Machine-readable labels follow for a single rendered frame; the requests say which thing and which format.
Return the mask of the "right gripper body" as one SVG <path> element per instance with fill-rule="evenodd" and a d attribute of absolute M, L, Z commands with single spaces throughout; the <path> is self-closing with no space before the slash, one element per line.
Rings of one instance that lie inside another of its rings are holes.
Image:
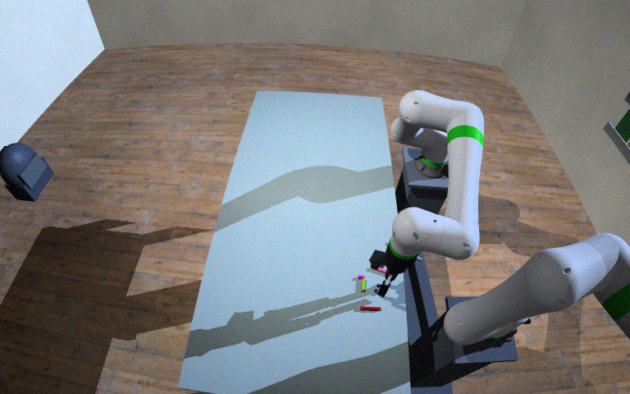
<path fill-rule="evenodd" d="M 388 271 L 389 271 L 389 272 L 387 273 L 387 277 L 389 277 L 389 275 L 391 274 L 391 275 L 392 275 L 392 277 L 391 277 L 391 278 L 394 278 L 395 274 L 401 274 L 401 273 L 404 273 L 404 272 L 408 269 L 408 268 L 403 268 L 403 269 L 401 269 L 401 268 L 396 268 L 396 267 L 394 267 L 393 265 L 391 265 L 391 264 L 387 261 L 387 258 L 386 258 L 386 260 L 385 260 L 385 265 L 386 265 L 386 268 L 387 268 L 387 269 L 388 269 Z"/>

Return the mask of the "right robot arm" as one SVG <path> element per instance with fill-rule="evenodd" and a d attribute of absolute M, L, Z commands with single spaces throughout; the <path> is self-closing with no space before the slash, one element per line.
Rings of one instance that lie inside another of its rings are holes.
<path fill-rule="evenodd" d="M 417 170 L 428 178 L 443 174 L 449 178 L 445 216 L 420 208 L 399 212 L 390 241 L 385 243 L 386 252 L 374 250 L 369 259 L 371 268 L 384 268 L 386 258 L 394 267 L 408 268 L 416 260 L 422 262 L 420 251 L 467 259 L 479 245 L 482 112 L 472 103 L 413 90 L 401 99 L 399 114 L 391 134 L 401 144 L 423 149 L 415 164 Z"/>

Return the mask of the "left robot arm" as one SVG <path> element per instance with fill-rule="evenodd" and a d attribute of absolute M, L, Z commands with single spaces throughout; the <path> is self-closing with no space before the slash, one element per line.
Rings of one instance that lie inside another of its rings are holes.
<path fill-rule="evenodd" d="M 598 233 L 534 254 L 497 287 L 451 307 L 445 333 L 460 345 L 510 342 L 530 317 L 567 309 L 592 293 L 630 340 L 630 247 L 616 235 Z"/>

